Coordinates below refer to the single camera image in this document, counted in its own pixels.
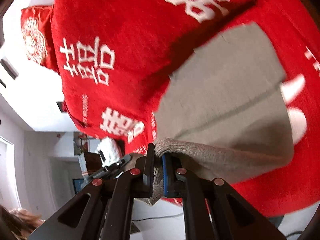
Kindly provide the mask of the grey knitted garment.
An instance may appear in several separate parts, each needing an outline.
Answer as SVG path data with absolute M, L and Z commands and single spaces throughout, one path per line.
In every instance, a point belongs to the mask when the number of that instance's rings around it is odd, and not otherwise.
M 238 183 L 293 158 L 280 84 L 285 72 L 256 23 L 228 29 L 195 50 L 170 78 L 155 112 L 155 176 L 148 205 L 163 196 L 162 155 L 198 177 Z

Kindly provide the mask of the red blanket white characters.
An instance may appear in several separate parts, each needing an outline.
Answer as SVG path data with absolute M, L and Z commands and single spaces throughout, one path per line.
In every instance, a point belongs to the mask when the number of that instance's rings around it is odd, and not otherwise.
M 266 216 L 319 201 L 319 24 L 303 0 L 55 0 L 52 36 L 64 106 L 87 135 L 155 144 L 170 78 L 218 34 L 256 23 L 285 72 L 293 158 L 233 183 Z

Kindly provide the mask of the red patterned pillow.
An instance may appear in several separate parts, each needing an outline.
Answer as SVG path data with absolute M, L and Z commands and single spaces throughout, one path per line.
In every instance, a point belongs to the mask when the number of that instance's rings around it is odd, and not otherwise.
M 22 9 L 21 32 L 27 58 L 59 74 L 52 36 L 52 16 L 52 5 Z

